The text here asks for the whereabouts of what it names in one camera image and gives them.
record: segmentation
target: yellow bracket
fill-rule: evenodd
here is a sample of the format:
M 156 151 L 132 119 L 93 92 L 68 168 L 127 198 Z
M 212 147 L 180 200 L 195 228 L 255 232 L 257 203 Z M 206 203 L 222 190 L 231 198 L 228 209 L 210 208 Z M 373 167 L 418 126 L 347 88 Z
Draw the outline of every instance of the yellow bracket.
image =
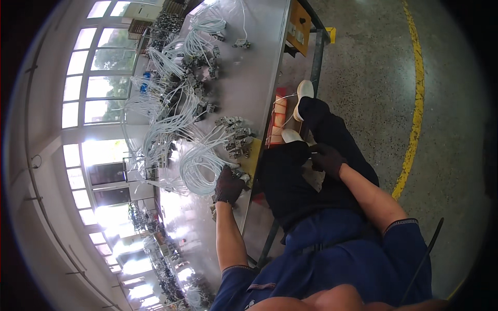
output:
M 325 31 L 330 32 L 330 43 L 336 43 L 336 28 L 335 27 L 325 27 Z

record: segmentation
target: worker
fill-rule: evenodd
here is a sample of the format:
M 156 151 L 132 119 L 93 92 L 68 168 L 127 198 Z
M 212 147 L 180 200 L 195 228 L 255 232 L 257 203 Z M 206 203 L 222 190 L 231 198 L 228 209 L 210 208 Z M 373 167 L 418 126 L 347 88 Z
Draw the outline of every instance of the worker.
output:
M 310 147 L 285 130 L 286 143 L 264 151 L 258 174 L 285 235 L 284 253 L 259 273 L 249 267 L 232 213 L 244 182 L 225 168 L 216 185 L 222 282 L 211 310 L 442 309 L 446 301 L 432 299 L 428 256 L 420 265 L 427 246 L 418 221 L 379 188 L 344 121 L 314 98 L 312 83 L 301 82 L 297 95 L 294 118 L 318 144 Z M 320 192 L 302 177 L 310 158 L 313 169 L 325 171 Z

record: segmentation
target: glove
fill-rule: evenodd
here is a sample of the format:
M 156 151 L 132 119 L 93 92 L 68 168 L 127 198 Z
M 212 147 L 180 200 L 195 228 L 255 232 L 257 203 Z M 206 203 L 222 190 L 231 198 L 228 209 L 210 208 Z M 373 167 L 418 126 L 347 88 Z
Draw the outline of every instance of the glove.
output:
M 313 170 L 325 171 L 335 180 L 340 180 L 339 169 L 343 163 L 348 163 L 334 147 L 319 143 L 310 147 L 311 161 L 313 162 Z
M 230 167 L 225 165 L 216 181 L 216 202 L 227 202 L 234 206 L 245 185 L 246 183 L 242 179 L 235 178 Z

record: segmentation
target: black cable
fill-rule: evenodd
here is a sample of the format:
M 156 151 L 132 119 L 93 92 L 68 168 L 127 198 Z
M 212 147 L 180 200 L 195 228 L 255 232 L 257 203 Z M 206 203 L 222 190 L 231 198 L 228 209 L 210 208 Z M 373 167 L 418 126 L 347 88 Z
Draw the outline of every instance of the black cable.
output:
M 39 154 L 37 154 L 34 157 L 32 157 L 31 160 L 33 161 L 33 159 L 36 158 L 36 157 L 40 158 L 40 165 L 34 165 L 34 164 L 32 164 L 33 169 L 37 169 L 37 168 L 39 168 L 41 166 L 41 156 Z
M 418 272 L 420 271 L 420 268 L 422 268 L 422 264 L 425 261 L 425 258 L 427 258 L 427 255 L 431 252 L 432 248 L 434 247 L 434 243 L 436 243 L 437 236 L 439 235 L 439 231 L 441 231 L 441 227 L 443 226 L 444 222 L 444 217 L 439 220 L 439 223 L 437 224 L 436 231 L 434 232 L 434 235 L 432 236 L 431 242 L 429 243 L 429 246 L 427 247 L 427 250 L 425 251 L 424 257 L 422 257 L 422 260 L 420 261 L 420 264 L 418 265 L 417 271 L 415 271 L 415 274 L 413 275 L 413 278 L 411 279 L 410 285 L 408 285 L 408 288 L 406 289 L 406 292 L 403 295 L 403 298 L 401 298 L 401 301 L 399 302 L 399 307 L 403 304 L 405 301 L 406 297 L 408 296 L 408 292 L 410 291 L 411 286 L 413 285 L 413 282 L 415 282 L 415 278 L 417 277 Z

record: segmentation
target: forearm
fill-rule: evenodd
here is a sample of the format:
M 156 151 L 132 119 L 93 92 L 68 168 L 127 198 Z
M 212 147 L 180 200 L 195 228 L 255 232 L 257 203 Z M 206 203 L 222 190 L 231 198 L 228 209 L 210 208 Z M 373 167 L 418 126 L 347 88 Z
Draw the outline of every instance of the forearm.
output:
M 216 253 L 220 270 L 248 265 L 247 251 L 229 203 L 216 203 Z
M 394 221 L 408 218 L 395 199 L 349 165 L 342 164 L 339 177 L 355 196 L 367 218 L 380 232 L 384 232 Z

